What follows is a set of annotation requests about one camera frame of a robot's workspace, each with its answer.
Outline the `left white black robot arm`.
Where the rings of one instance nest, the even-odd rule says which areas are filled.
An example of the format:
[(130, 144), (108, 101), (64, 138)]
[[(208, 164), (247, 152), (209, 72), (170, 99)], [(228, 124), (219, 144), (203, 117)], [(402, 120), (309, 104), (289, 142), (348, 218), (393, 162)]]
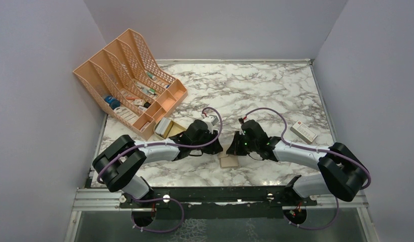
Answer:
[(211, 155), (222, 152), (219, 132), (214, 130), (218, 122), (215, 115), (196, 119), (185, 131), (159, 142), (135, 141), (122, 135), (93, 160), (92, 166), (110, 192), (121, 190), (132, 196), (138, 206), (145, 207), (152, 200), (153, 190), (136, 175), (140, 167), (145, 163), (181, 160), (191, 156), (192, 151)]

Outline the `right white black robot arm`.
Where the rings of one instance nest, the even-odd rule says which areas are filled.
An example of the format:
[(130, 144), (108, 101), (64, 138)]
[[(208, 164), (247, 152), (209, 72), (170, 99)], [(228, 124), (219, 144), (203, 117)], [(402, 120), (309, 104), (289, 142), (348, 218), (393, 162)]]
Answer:
[(262, 160), (285, 161), (319, 171), (315, 175), (297, 175), (285, 186), (283, 199), (290, 205), (314, 195), (333, 195), (350, 202), (369, 180), (367, 169), (344, 144), (315, 147), (286, 142), (268, 136), (258, 122), (249, 120), (234, 133), (226, 153), (247, 156), (252, 152)]

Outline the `stack of silver cards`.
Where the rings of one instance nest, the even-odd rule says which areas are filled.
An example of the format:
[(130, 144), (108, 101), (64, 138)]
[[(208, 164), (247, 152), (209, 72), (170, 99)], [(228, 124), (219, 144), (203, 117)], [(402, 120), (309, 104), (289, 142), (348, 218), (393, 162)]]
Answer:
[(173, 127), (173, 122), (171, 119), (167, 117), (163, 117), (155, 126), (154, 133), (161, 137), (161, 138), (167, 138), (171, 129)]

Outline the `white card box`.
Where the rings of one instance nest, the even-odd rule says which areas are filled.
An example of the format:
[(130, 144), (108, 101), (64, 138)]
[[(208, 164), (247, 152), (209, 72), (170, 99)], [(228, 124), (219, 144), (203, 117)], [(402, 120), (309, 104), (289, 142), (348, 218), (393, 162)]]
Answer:
[(313, 130), (299, 120), (290, 127), (290, 130), (307, 144), (311, 144), (318, 137)]

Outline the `beige oval tray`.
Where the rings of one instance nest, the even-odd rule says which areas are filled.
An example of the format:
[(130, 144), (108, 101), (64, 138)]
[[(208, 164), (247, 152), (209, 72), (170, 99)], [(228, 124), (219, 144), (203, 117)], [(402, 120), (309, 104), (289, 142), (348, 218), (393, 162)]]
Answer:
[(172, 122), (173, 122), (173, 127), (172, 127), (172, 129), (171, 129), (171, 131), (170, 131), (170, 133), (169, 133), (169, 135), (168, 135), (168, 137), (167, 138), (170, 138), (170, 137), (172, 137), (172, 136), (175, 136), (175, 135), (178, 135), (178, 134), (180, 134), (180, 133), (182, 133), (182, 132), (184, 132), (184, 131), (186, 131), (186, 127), (184, 127), (184, 126), (182, 126), (182, 125), (180, 125), (180, 124), (178, 124), (178, 123), (176, 123), (175, 121), (173, 121), (172, 120)]

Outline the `green marker pen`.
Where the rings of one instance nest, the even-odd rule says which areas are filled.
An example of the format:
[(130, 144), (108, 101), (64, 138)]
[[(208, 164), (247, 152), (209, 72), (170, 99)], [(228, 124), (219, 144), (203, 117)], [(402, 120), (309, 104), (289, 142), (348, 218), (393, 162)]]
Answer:
[(152, 80), (157, 80), (157, 77), (150, 72), (146, 72), (147, 76)]

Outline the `blue tape roll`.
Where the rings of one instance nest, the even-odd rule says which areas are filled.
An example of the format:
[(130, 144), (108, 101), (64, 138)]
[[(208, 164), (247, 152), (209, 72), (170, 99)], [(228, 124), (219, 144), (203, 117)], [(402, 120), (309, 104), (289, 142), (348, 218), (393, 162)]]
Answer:
[(115, 110), (121, 106), (120, 101), (111, 95), (104, 96), (103, 100), (109, 105), (112, 110)]

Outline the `orange plastic desk organizer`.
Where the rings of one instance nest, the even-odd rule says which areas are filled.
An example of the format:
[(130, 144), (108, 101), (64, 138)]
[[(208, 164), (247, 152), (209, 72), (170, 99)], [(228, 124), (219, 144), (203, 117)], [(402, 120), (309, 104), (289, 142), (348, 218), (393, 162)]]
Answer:
[[(154, 125), (171, 115), (188, 95), (178, 78), (159, 67), (143, 36), (131, 29), (73, 73), (104, 112), (145, 140), (154, 134)], [(106, 95), (117, 98), (121, 106), (112, 110), (103, 100)]]

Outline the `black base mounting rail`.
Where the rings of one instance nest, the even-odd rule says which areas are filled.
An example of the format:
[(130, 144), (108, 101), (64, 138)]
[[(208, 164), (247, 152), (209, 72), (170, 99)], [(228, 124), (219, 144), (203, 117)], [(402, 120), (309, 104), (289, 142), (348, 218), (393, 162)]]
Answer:
[(155, 187), (149, 202), (123, 194), (119, 207), (136, 217), (156, 219), (282, 218), (283, 209), (316, 206), (310, 198), (285, 198), (284, 186), (252, 187)]

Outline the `aluminium frame profile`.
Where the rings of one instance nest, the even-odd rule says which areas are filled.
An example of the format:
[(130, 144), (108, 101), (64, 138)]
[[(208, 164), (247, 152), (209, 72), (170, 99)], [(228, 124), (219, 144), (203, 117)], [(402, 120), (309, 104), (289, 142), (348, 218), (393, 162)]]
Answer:
[(118, 211), (121, 192), (111, 193), (107, 189), (77, 189), (73, 211)]

